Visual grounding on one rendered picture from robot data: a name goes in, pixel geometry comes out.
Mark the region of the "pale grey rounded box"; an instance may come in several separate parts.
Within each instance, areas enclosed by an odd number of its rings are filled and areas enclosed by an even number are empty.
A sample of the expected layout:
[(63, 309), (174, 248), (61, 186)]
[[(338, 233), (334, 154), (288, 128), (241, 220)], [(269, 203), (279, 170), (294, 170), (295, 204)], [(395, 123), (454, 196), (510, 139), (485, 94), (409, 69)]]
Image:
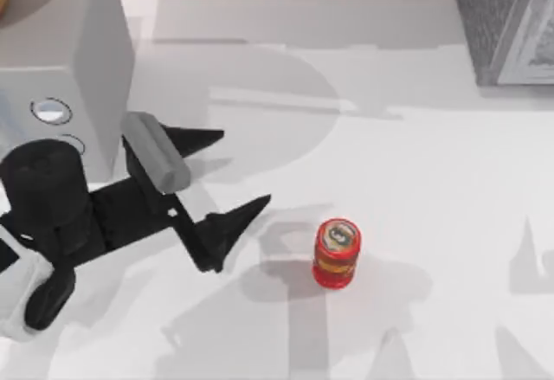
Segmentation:
[(176, 146), (155, 116), (127, 112), (121, 131), (139, 165), (161, 193), (174, 194), (191, 183), (191, 174)]

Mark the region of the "pale microwave oven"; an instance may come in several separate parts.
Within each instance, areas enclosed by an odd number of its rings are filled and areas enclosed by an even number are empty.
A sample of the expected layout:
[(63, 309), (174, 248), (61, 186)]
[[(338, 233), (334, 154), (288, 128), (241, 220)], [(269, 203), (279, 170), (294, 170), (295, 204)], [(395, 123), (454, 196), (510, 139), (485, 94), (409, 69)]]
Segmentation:
[[(106, 181), (119, 149), (135, 62), (121, 0), (0, 0), (0, 158), (39, 138), (86, 144), (87, 178)], [(73, 118), (42, 123), (31, 101), (64, 101)]]

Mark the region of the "grey cabinet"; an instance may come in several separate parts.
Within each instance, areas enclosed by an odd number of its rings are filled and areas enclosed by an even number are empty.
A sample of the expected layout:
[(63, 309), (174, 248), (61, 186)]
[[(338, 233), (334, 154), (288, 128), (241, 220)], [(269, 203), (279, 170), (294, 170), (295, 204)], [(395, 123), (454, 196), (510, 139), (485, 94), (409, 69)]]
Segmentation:
[(476, 82), (554, 86), (554, 0), (456, 0)]

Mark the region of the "silver microwave knob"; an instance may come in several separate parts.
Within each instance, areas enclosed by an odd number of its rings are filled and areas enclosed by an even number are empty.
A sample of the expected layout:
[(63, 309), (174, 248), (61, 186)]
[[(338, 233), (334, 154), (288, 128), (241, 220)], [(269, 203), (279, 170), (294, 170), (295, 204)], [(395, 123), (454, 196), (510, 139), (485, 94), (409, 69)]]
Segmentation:
[(58, 139), (71, 144), (80, 153), (80, 155), (84, 155), (86, 153), (87, 147), (84, 141), (73, 134), (63, 133), (58, 136)]
[(29, 108), (31, 113), (46, 125), (61, 126), (73, 118), (70, 106), (64, 101), (52, 97), (31, 101)]

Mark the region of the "red can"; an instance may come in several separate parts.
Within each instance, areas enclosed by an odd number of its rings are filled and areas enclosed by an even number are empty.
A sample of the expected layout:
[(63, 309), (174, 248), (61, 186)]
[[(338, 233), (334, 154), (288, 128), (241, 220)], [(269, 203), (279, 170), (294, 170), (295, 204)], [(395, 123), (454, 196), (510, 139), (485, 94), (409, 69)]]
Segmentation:
[(312, 276), (324, 288), (342, 289), (354, 278), (361, 250), (358, 226), (343, 217), (322, 222), (316, 233)]

